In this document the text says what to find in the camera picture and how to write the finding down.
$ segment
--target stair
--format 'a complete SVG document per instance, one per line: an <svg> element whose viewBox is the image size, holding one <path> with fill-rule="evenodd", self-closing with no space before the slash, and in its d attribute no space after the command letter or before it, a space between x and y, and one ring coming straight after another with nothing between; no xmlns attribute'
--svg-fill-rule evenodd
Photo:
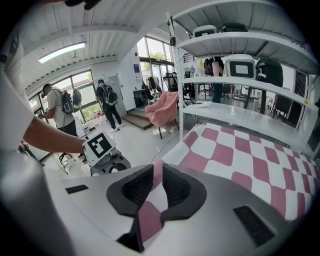
<svg viewBox="0 0 320 256"><path fill-rule="evenodd" d="M150 123L149 119L146 116L146 113L143 111L138 110L132 110L127 113L123 118L123 120L126 120L127 122L133 124L134 126L146 130L152 126L154 126L152 123Z"/></svg>

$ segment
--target white t-shirt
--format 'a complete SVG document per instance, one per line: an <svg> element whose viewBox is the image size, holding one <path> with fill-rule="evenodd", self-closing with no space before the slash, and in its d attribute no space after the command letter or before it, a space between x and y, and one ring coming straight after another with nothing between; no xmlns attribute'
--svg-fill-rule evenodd
<svg viewBox="0 0 320 256"><path fill-rule="evenodd" d="M62 111L62 95L63 93L58 89L52 89L46 96L48 101L48 110L54 109L53 120L57 128L62 128L75 120L74 116L65 114Z"/></svg>
<svg viewBox="0 0 320 256"><path fill-rule="evenodd" d="M0 51L0 150L17 150L34 118L22 79L24 49L14 30Z"/></svg>

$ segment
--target metal shelving unit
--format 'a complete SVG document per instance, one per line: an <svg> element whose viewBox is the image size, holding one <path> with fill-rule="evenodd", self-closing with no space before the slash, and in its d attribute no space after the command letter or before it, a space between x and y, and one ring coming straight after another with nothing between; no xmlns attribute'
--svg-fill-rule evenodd
<svg viewBox="0 0 320 256"><path fill-rule="evenodd" d="M173 17L167 12L166 18L172 37L175 36L174 22L184 27L190 34L195 28L204 25L214 25L221 30L224 23L230 22L242 23L249 28L248 32L223 32L195 37L174 46L178 77L180 140L183 139L184 114L192 114L242 126L271 136L297 151L313 154L307 143L316 123L318 107L308 101L310 84L306 85L305 96L301 97L270 83L240 77L182 78L180 60L185 52L199 58L248 54L258 59L275 60L307 77L320 74L317 60L305 47L306 40L281 7L267 0L215 0L189 8ZM245 85L270 91L300 103L301 115L296 128L293 128L269 116L235 106L213 103L204 108L195 105L184 108L184 83Z"/></svg>

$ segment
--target tile floor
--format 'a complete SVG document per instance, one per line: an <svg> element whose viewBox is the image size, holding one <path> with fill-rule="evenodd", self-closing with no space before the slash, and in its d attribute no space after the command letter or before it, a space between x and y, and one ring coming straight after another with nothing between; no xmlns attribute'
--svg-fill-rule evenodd
<svg viewBox="0 0 320 256"><path fill-rule="evenodd" d="M173 134L170 132L173 125L169 125L166 128L161 129L163 139L160 139L159 130L157 127L141 130L126 121L124 121L123 124L124 127L122 127L120 131L109 133L111 127L107 120L105 120L99 128L93 130L87 136L92 138L95 136L95 134L101 132L102 130L106 131L108 135L116 142L116 148L128 159L132 167L149 164L151 161L154 163L163 157L167 152L169 152L179 142L179 132L177 128L174 129ZM89 177L90 167L88 164L83 164L83 159L78 159L78 155L79 154L72 154L74 159L70 158L65 161L65 168L70 174L66 173L65 169L60 164L58 158L59 156L56 153L52 154L43 161L45 164L44 168L57 171L61 179Z"/></svg>

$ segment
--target cable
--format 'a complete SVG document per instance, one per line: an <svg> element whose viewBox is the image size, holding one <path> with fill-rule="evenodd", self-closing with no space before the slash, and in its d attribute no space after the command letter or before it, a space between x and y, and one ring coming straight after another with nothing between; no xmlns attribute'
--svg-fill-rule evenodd
<svg viewBox="0 0 320 256"><path fill-rule="evenodd" d="M161 152L161 150L163 150L164 147L168 144L168 142L172 139L172 137L173 137L173 135L174 135L174 130L175 130L176 127L178 127L178 126L174 126L174 127L172 128L172 132L171 132L170 138L169 138L169 139L167 140L167 142L162 146L161 149L158 149L158 153L154 154L154 156L152 157L149 165L150 165L150 164L152 163L152 161L155 159L156 155L158 155L158 154Z"/></svg>

